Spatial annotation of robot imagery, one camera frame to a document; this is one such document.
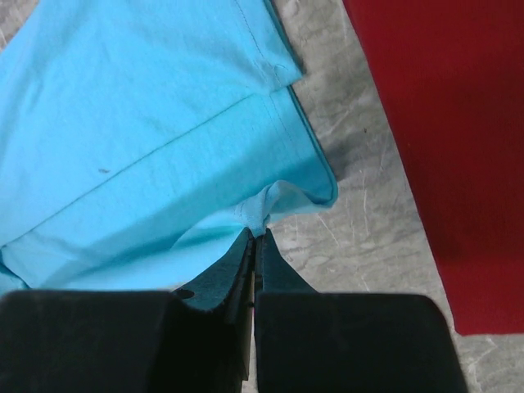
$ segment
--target marble surface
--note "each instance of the marble surface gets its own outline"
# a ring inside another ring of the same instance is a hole
[[[0,48],[37,0],[0,0]],[[320,291],[430,296],[453,331],[395,141],[341,0],[275,0],[307,75],[294,88],[339,181],[340,198],[318,215],[273,227],[287,261]],[[524,391],[524,336],[454,342],[471,393]],[[255,392],[255,364],[245,392]]]

